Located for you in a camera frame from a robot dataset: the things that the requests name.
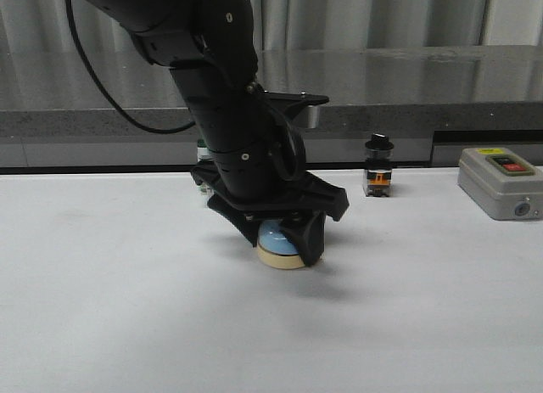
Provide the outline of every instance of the robotic arm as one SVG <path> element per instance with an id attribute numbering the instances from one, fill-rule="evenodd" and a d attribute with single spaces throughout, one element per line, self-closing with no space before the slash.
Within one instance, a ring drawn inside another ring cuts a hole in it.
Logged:
<path id="1" fill-rule="evenodd" d="M 150 63 L 168 66 L 214 163 L 191 171 L 214 191 L 208 206 L 253 245 L 260 222 L 280 230 L 306 266 L 324 251 L 324 221 L 349 206 L 344 189 L 305 170 L 290 121 L 316 95 L 268 93 L 255 79 L 249 0 L 87 0 L 120 22 Z"/>

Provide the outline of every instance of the white tabletop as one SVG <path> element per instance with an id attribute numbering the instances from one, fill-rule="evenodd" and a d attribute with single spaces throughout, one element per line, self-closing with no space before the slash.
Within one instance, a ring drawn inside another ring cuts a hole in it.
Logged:
<path id="1" fill-rule="evenodd" d="M 188 174 L 0 177 L 0 391 L 543 391 L 543 222 L 457 169 L 318 175 L 351 206 L 292 272 Z"/>

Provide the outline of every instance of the red button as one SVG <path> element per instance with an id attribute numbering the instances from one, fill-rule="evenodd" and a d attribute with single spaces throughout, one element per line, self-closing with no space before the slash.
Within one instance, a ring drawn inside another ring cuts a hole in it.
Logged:
<path id="1" fill-rule="evenodd" d="M 519 164 L 504 164 L 503 167 L 508 171 L 526 171 L 526 168 Z"/>

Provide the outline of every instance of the gray control box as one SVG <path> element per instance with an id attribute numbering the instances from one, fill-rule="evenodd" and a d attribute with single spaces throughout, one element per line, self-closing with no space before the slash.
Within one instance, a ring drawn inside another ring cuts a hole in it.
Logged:
<path id="1" fill-rule="evenodd" d="M 464 149 L 458 185 L 493 219 L 543 217 L 543 172 L 508 149 Z"/>

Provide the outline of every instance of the white curtain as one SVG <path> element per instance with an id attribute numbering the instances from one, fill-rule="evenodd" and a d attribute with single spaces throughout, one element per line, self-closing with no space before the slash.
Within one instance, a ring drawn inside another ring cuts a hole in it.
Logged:
<path id="1" fill-rule="evenodd" d="M 251 0 L 258 49 L 541 44 L 543 0 Z M 132 49 L 126 33 L 74 0 L 88 50 Z M 0 53 L 69 52 L 64 0 L 0 0 Z"/>

